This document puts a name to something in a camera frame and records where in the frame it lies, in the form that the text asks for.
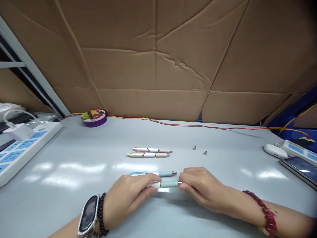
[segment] wire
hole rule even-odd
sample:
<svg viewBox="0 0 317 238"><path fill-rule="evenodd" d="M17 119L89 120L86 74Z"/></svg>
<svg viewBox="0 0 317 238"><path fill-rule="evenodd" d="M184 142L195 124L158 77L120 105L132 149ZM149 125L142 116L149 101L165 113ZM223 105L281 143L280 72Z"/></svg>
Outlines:
<svg viewBox="0 0 317 238"><path fill-rule="evenodd" d="M67 118L67 117L70 117L70 116L80 116L80 115L82 115L82 113L72 113L72 114L70 114L68 116L65 116L64 119Z"/></svg>
<svg viewBox="0 0 317 238"><path fill-rule="evenodd" d="M75 116L75 115L82 115L82 113L72 113L67 117L70 116ZM134 116L127 116L127 115L109 115L109 117L115 117L115 118L121 118L121 119L140 119L140 120L148 120L148 121L153 121L159 124L163 125L168 125L168 126L184 126L184 127L206 127L206 128L213 128L213 129L220 129L220 130L231 130L231 129L245 129L245 130L254 130L254 131L264 131L264 130L290 130L290 131L296 131L304 134L308 139L310 139L309 134L306 132L302 132L300 130L295 130L295 129L290 129L290 128L283 128L283 127L267 127L267 128L246 128L246 127L210 127L210 126L205 126L205 125L181 125L181 124L170 124L170 123L165 123L161 121L157 121L154 119L150 119L147 117L134 117Z"/></svg>
<svg viewBox="0 0 317 238"><path fill-rule="evenodd" d="M10 112L14 112L14 111L24 112L24 113L30 115L31 117L33 117L34 119L36 119L36 117L35 117L33 114L31 114L31 113L29 113L29 112L27 112L27 111L23 111L23 110L19 110L19 109L12 109L12 110L10 110L10 111L7 111L7 112L3 115L3 121L4 121L6 124L12 125L12 123L7 120L7 115L8 115Z"/></svg>
<svg viewBox="0 0 317 238"><path fill-rule="evenodd" d="M292 122L294 122L295 120L297 120L299 117L301 117L302 115L306 114L307 112L309 112L311 109L317 107L317 104L311 106L310 108L308 108L306 111L302 112L301 114L299 114L297 117L293 118L292 120L290 120L288 123L286 123L286 125L283 128L286 128L289 124L291 124Z"/></svg>

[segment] red bracelet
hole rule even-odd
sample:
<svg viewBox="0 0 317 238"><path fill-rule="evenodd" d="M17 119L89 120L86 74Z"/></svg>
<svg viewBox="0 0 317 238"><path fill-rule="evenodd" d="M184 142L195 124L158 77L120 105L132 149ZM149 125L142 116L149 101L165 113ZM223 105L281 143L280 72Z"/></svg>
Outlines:
<svg viewBox="0 0 317 238"><path fill-rule="evenodd" d="M250 191L243 192L251 196L258 203L258 205L262 207L262 212L265 214L266 219L266 225L262 228L262 232L267 236L274 237L277 233L276 221L274 218L275 214L254 193Z"/></svg>

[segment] white cable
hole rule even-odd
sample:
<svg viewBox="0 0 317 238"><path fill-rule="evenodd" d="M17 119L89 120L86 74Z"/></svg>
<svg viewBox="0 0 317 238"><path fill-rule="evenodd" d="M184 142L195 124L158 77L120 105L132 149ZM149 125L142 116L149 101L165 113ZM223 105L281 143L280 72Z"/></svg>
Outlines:
<svg viewBox="0 0 317 238"><path fill-rule="evenodd" d="M15 127L15 125L12 123L12 122L9 122L7 120L7 115L10 113L10 112L13 112L13 111L19 111L19 112L24 112L26 114L29 114L31 117L33 117L34 119L36 119L36 117L34 115L32 115L31 113L27 112L27 111L23 111L23 110L19 110L19 109L13 109L13 110L10 110L10 111L7 111L4 115L3 115L3 121L6 123L7 126L9 126L10 128L13 128Z"/></svg>

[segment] smartwatch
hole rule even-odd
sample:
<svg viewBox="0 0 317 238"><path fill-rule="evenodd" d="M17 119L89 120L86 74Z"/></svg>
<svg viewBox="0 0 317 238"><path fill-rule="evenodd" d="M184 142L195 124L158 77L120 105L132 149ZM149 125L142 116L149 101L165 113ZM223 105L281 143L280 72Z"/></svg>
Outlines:
<svg viewBox="0 0 317 238"><path fill-rule="evenodd" d="M93 195L84 205L80 216L77 234L81 238L98 238L100 234L96 232L98 221L98 210L100 195Z"/></svg>

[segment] right hand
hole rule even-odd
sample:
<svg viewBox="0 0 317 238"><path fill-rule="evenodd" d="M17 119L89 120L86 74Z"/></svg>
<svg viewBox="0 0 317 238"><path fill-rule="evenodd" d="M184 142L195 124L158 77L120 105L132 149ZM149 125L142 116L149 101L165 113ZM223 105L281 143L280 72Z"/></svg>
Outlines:
<svg viewBox="0 0 317 238"><path fill-rule="evenodd" d="M180 174L179 189L189 193L198 204L207 209L226 213L231 207L231 187L223 185L205 168L186 168Z"/></svg>

